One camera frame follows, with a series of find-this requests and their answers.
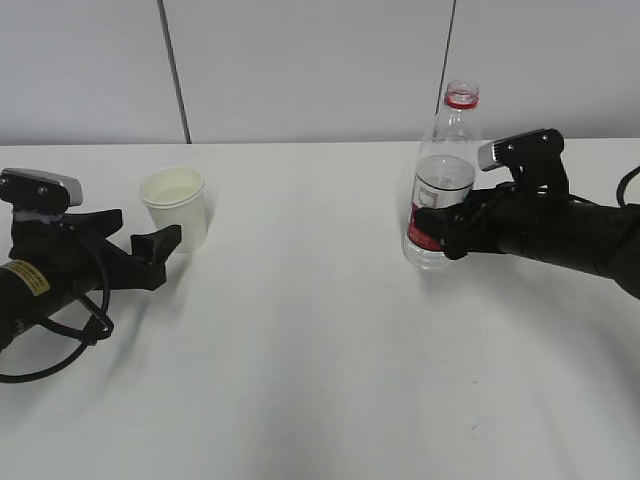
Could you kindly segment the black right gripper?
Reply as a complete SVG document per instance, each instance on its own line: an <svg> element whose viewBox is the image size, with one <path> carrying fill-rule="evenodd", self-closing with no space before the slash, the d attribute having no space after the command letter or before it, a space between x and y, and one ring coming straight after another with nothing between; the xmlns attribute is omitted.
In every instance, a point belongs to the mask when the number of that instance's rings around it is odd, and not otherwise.
<svg viewBox="0 0 640 480"><path fill-rule="evenodd" d="M547 185L528 190L514 182L473 190L446 208L411 205L410 241L424 250L443 250L450 260L471 253L499 254L500 242L527 235L544 213L570 202L570 194Z"/></svg>

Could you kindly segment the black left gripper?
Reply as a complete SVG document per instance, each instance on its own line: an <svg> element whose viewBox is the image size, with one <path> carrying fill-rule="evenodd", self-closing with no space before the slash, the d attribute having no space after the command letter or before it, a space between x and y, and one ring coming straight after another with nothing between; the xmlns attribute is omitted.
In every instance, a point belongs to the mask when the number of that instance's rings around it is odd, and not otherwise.
<svg viewBox="0 0 640 480"><path fill-rule="evenodd" d="M156 290L166 282L166 263L182 241L181 226L131 235L130 252L109 241L122 227L120 209L64 214L48 223L16 217L10 257L48 268L70 285Z"/></svg>

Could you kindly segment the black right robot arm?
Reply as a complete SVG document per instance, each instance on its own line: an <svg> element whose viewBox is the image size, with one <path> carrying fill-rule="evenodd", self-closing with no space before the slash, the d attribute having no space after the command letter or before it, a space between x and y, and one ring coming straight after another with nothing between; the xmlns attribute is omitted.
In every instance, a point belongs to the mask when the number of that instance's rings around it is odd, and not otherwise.
<svg viewBox="0 0 640 480"><path fill-rule="evenodd" d="M513 183L470 192L462 203L413 214L450 260L508 254L614 281L639 296L639 207L583 203Z"/></svg>

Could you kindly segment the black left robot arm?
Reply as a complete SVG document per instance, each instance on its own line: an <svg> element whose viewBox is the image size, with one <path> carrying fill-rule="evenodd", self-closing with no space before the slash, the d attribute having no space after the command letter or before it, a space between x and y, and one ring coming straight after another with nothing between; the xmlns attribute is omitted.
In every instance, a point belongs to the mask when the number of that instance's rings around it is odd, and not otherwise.
<svg viewBox="0 0 640 480"><path fill-rule="evenodd" d="M108 240L122 226L119 209L64 214L50 224L13 221L10 261L1 266L2 348L90 291L154 291L166 282L181 227L133 235L126 252Z"/></svg>

